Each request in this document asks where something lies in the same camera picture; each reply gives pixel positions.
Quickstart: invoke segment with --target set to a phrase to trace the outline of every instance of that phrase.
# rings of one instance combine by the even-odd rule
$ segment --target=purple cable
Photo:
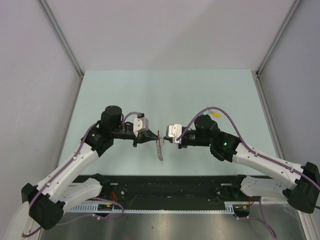
[[[271,232],[270,232],[271,236],[272,236],[274,239],[276,239],[276,238],[277,238],[277,234],[276,234],[275,230],[273,230],[273,228],[272,228],[268,223],[266,223],[263,219],[261,219],[260,217],[258,217],[258,216],[238,217],[237,215],[234,215],[234,216],[237,218],[237,220],[249,220],[249,219],[255,219],[255,220],[258,220],[258,221],[260,221],[260,222],[262,222],[262,223],[266,224],[266,225],[267,225],[268,230],[269,230],[269,228],[270,228],[270,230],[271,230]]]
[[[141,115],[142,113],[141,113],[141,112],[138,112],[138,111],[129,112],[129,113],[123,118],[123,120],[122,120],[122,126],[125,125],[125,122],[126,122],[127,118],[130,117],[130,116],[133,115],[133,114],[139,116],[139,115]]]
[[[113,220],[113,219],[120,218],[125,213],[124,207],[121,204],[119,204],[119,203],[117,203],[115,201],[111,201],[111,200],[107,200],[107,199],[103,199],[103,198],[99,198],[99,197],[93,197],[91,199],[104,201],[104,202],[108,202],[108,203],[112,203],[114,205],[117,205],[117,206],[119,206],[121,208],[121,213],[119,215],[117,215],[117,216],[109,216],[109,217],[108,216],[98,216],[98,215],[90,213],[90,214],[85,214],[85,215],[78,216],[78,217],[76,217],[76,218],[74,218],[74,219],[72,219],[70,221],[66,221],[66,222],[63,222],[63,223],[58,223],[56,226],[65,226],[65,225],[73,223],[74,221],[77,221],[79,219],[86,218],[86,217],[92,217],[93,215],[98,217],[98,218],[100,218],[100,219]]]
[[[248,219],[255,219],[255,220],[258,220],[262,223],[264,223],[266,225],[266,228],[268,229],[269,233],[271,234],[271,236],[276,239],[277,238],[277,234],[275,232],[275,230],[273,230],[273,228],[270,226],[270,224],[267,222],[267,219],[265,217],[265,212],[262,208],[262,203],[261,203],[261,197],[259,199],[259,206],[260,206],[260,211],[261,211],[261,215],[262,215],[262,218],[261,219],[260,217],[258,216],[245,216],[245,217],[238,217],[236,215],[236,213],[234,213],[234,216],[236,217],[237,220],[248,220]]]
[[[84,134],[84,136],[83,136],[83,138],[82,138],[82,141],[81,141],[81,143],[80,143],[80,146],[79,146],[78,149],[76,150],[76,152],[75,152],[75,154],[73,155],[73,157],[72,157],[59,171],[57,171],[55,175],[53,175],[53,176],[50,178],[50,180],[48,181],[48,183],[52,183],[52,182],[74,161],[74,157],[76,157],[76,156],[80,153],[83,145],[85,144],[85,140],[86,140],[86,138],[87,138],[90,130],[91,130],[92,128],[96,127],[97,125],[98,125],[98,123],[95,123],[95,124],[93,124],[93,125],[91,125],[91,126],[89,127],[89,129],[85,132],[85,134]],[[32,199],[31,202],[30,202],[29,209],[31,209],[31,207],[33,206],[33,204],[35,203],[35,201],[38,199],[38,197],[40,196],[40,194],[47,188],[47,186],[48,186],[47,183],[44,184],[43,187],[42,187],[42,188],[37,192],[37,194],[33,197],[33,199]],[[24,233],[22,233],[22,237],[23,237],[23,238],[29,238],[29,237],[35,235],[37,232],[39,232],[40,229],[41,229],[41,227],[38,227],[35,231],[33,231],[33,232],[30,233],[30,234],[24,234]]]
[[[303,178],[305,178],[306,180],[308,180],[312,185],[314,185],[314,186],[320,191],[320,186],[319,186],[315,181],[313,181],[310,177],[308,177],[307,175],[299,172],[299,171],[296,170],[296,169],[292,169],[290,166],[285,165],[285,164],[283,164],[282,162],[279,162],[279,161],[277,161],[277,160],[274,160],[274,159],[272,159],[272,158],[270,158],[270,157],[268,157],[268,156],[262,155],[262,154],[260,154],[260,153],[256,153],[254,150],[252,150],[252,149],[246,144],[245,140],[244,140],[243,137],[241,136],[241,134],[240,134],[240,132],[239,132],[239,130],[238,130],[235,122],[231,119],[231,117],[229,116],[229,114],[226,113],[226,112],[225,112],[223,109],[221,109],[220,107],[210,106],[210,107],[207,107],[207,108],[203,109],[202,111],[200,111],[200,112],[191,120],[191,122],[185,127],[185,129],[183,130],[183,132],[181,133],[181,135],[180,135],[176,140],[179,141],[179,140],[186,134],[186,132],[189,130],[190,126],[194,123],[194,121],[196,120],[196,118],[197,118],[200,114],[202,114],[203,112],[205,112],[205,111],[207,111],[207,110],[210,110],[210,109],[214,109],[214,110],[218,110],[218,111],[222,112],[222,113],[229,119],[230,123],[232,124],[232,126],[233,126],[233,128],[234,128],[234,130],[235,130],[235,132],[236,132],[236,134],[239,136],[241,142],[243,143],[243,145],[245,146],[245,148],[246,148],[248,151],[250,151],[251,153],[253,153],[255,156],[259,156],[259,157],[261,157],[261,158],[263,158],[263,159],[265,159],[265,160],[268,160],[268,161],[270,161],[270,162],[272,162],[272,163],[274,163],[274,164],[278,164],[279,166],[282,166],[282,167],[284,167],[284,168],[286,168],[286,169],[288,169],[288,170],[290,170],[290,171],[292,171],[292,172],[300,175],[301,177],[303,177]]]
[[[266,228],[268,229],[269,233],[271,234],[271,236],[276,239],[277,238],[277,235],[275,233],[275,231],[272,229],[272,227],[269,225],[267,219],[266,219],[266,216],[265,216],[265,211],[262,207],[262,203],[261,203],[261,199],[262,197],[259,197],[259,206],[260,206],[260,211],[261,211],[261,215],[262,215],[262,218],[263,218],[263,221],[266,225]]]

